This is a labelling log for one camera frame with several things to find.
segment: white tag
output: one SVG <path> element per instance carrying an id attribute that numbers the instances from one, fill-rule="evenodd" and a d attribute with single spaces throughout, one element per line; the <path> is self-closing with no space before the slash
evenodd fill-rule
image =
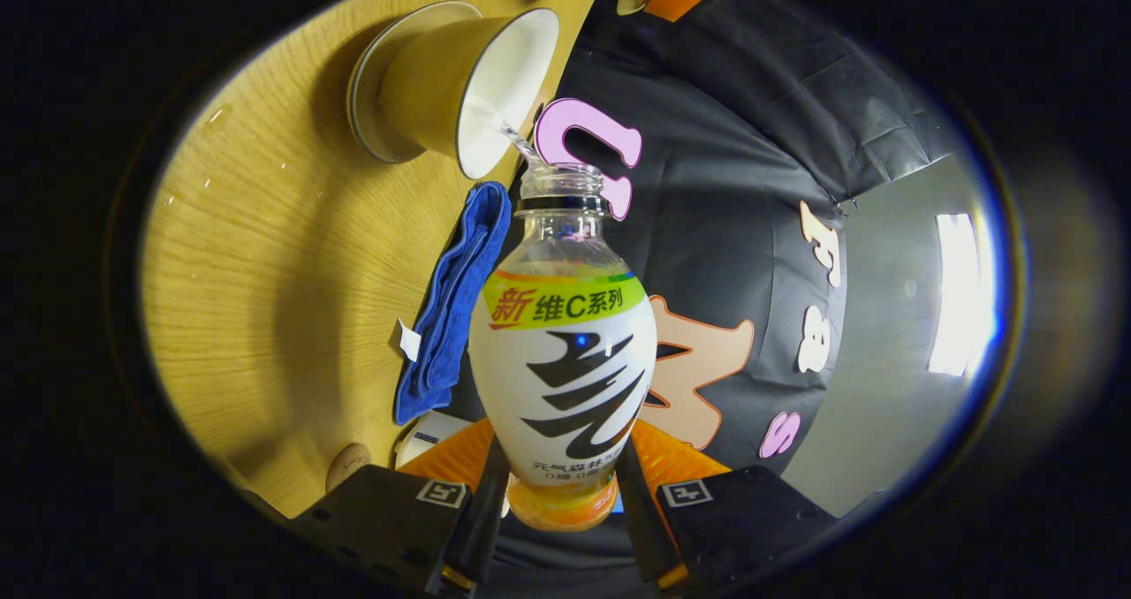
<path id="1" fill-rule="evenodd" d="M 421 350 L 421 335 L 409 330 L 408 325 L 405 325 L 405 322 L 399 319 L 397 325 L 400 325 L 400 350 L 405 353 L 405 358 L 415 363 L 416 354 L 420 354 Z"/>

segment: black brush stroke logo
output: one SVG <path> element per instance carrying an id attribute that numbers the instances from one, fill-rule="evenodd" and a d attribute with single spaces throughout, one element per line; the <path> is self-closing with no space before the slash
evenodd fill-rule
<path id="1" fill-rule="evenodd" d="M 558 361 L 550 363 L 529 363 L 530 371 L 537 374 L 551 389 L 558 389 L 567 384 L 567 382 L 575 381 L 575 379 L 580 379 L 590 371 L 599 370 L 610 358 L 615 357 L 620 350 L 624 349 L 630 341 L 632 341 L 632 333 L 616 345 L 612 346 L 610 350 L 605 354 L 589 354 L 594 348 L 596 348 L 601 342 L 601 337 L 597 333 L 577 333 L 577 332 L 549 332 L 552 337 L 561 338 L 566 341 L 566 354 Z M 628 365 L 613 371 L 611 374 L 606 374 L 605 377 L 597 379 L 587 385 L 578 387 L 576 390 L 569 390 L 564 393 L 558 394 L 545 394 L 542 397 L 546 402 L 550 402 L 558 410 L 572 409 L 582 402 L 588 402 L 597 397 L 597 394 L 603 393 L 616 381 L 616 377 L 628 368 Z M 639 384 L 640 379 L 644 377 L 644 370 L 630 382 L 624 389 L 614 394 L 601 405 L 589 407 L 586 410 L 579 410 L 579 413 L 573 415 L 566 415 L 562 418 L 553 418 L 551 420 L 528 420 L 523 418 L 527 425 L 534 431 L 537 431 L 545 437 L 554 439 L 563 436 L 566 434 L 572 433 L 573 431 L 582 429 L 580 434 L 573 439 L 569 446 L 566 446 L 566 455 L 571 459 L 590 459 L 601 455 L 605 451 L 616 445 L 628 433 L 629 427 L 632 426 L 633 418 L 629 420 L 621 427 L 613 437 L 606 440 L 603 443 L 593 443 L 593 437 L 597 435 L 597 431 L 605 425 L 606 422 L 613 414 L 620 409 L 621 405 L 628 400 L 629 396 Z"/>

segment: bottle neck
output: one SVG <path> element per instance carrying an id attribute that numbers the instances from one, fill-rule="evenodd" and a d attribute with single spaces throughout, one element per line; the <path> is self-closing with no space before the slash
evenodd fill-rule
<path id="1" fill-rule="evenodd" d="M 525 241 L 604 241 L 602 222 L 597 214 L 564 211 L 529 211 Z"/>

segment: blue towel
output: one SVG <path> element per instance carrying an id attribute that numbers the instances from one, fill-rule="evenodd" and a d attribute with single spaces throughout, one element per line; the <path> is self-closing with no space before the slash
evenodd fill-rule
<path id="1" fill-rule="evenodd" d="M 397 425 L 451 402 L 472 310 L 494 269 L 507 228 L 510 200 L 504 185 L 498 181 L 475 185 L 467 196 L 456 242 L 437 261 L 428 302 L 413 325 L 421 346 L 416 362 L 406 364 L 397 384 L 392 407 Z"/>

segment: plastic bottle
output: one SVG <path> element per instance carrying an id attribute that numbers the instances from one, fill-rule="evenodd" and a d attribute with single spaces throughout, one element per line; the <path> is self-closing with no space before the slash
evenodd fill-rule
<path id="1" fill-rule="evenodd" d="M 656 364 L 644 286 L 602 237 L 601 185 L 586 164 L 526 172 L 515 212 L 524 241 L 472 316 L 472 371 L 510 461 L 510 507 L 539 530 L 586 530 L 608 515 L 613 466 Z"/>

